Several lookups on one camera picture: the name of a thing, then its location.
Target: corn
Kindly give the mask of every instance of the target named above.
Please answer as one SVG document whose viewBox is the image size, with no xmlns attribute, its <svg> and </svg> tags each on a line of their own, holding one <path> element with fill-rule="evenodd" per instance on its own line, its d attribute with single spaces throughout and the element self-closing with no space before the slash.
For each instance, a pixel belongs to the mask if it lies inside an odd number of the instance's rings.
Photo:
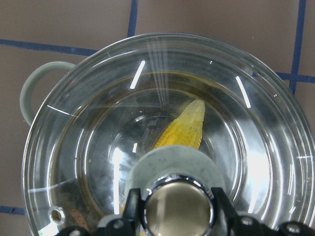
<svg viewBox="0 0 315 236">
<path fill-rule="evenodd" d="M 194 100 L 178 118 L 169 124 L 156 142 L 154 149 L 166 145 L 185 145 L 199 149 L 204 116 L 204 101 L 200 99 Z"/>
</svg>

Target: pot handle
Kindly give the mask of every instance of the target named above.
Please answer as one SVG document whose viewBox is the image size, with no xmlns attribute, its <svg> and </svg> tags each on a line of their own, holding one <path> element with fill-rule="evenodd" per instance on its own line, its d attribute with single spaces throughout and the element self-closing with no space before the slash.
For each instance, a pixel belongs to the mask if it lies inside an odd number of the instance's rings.
<svg viewBox="0 0 315 236">
<path fill-rule="evenodd" d="M 31 106 L 31 96 L 37 83 L 47 73 L 54 70 L 71 70 L 74 64 L 65 61 L 53 61 L 37 68 L 26 79 L 20 94 L 20 109 L 26 123 L 30 126 L 34 120 L 35 114 Z"/>
</svg>

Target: small hole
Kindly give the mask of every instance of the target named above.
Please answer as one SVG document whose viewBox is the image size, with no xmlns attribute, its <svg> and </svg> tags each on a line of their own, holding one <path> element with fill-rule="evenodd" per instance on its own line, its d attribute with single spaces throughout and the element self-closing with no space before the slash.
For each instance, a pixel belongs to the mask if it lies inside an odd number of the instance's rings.
<svg viewBox="0 0 315 236">
<path fill-rule="evenodd" d="M 59 206 L 53 206 L 48 211 L 49 218 L 55 222 L 57 225 L 64 223 L 64 212 L 63 209 Z"/>
<path fill-rule="evenodd" d="M 61 222 L 61 219 L 62 219 L 60 212 L 57 211 L 57 210 L 52 210 L 52 211 L 51 211 L 51 218 L 52 218 L 52 220 L 55 221 L 56 223 L 60 223 L 60 222 Z"/>
</svg>

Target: tile floor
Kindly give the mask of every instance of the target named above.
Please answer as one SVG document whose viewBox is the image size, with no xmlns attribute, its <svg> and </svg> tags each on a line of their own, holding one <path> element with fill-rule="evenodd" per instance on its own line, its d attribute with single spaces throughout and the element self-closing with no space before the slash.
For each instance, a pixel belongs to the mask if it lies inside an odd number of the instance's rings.
<svg viewBox="0 0 315 236">
<path fill-rule="evenodd" d="M 0 1 L 0 39 L 101 49 L 127 35 L 131 0 Z M 315 1 L 307 1 L 300 74 L 315 76 Z M 197 33 L 247 50 L 277 72 L 290 73 L 297 0 L 138 0 L 136 34 Z M 0 206 L 23 207 L 21 164 L 28 125 L 19 110 L 25 79 L 55 60 L 85 56 L 0 46 Z M 50 73 L 32 97 L 38 109 L 64 72 Z M 315 84 L 298 83 L 296 98 L 315 131 Z M 31 235 L 26 217 L 0 213 L 0 235 Z"/>
</svg>

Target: yellow corn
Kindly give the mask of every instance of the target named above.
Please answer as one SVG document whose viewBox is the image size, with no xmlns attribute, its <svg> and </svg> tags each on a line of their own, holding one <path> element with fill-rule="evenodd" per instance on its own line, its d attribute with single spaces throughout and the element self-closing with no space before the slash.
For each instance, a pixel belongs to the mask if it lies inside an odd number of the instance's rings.
<svg viewBox="0 0 315 236">
<path fill-rule="evenodd" d="M 200 99 L 191 102 L 162 133 L 154 149 L 166 145 L 185 145 L 199 149 L 202 138 L 202 123 L 205 103 Z"/>
</svg>

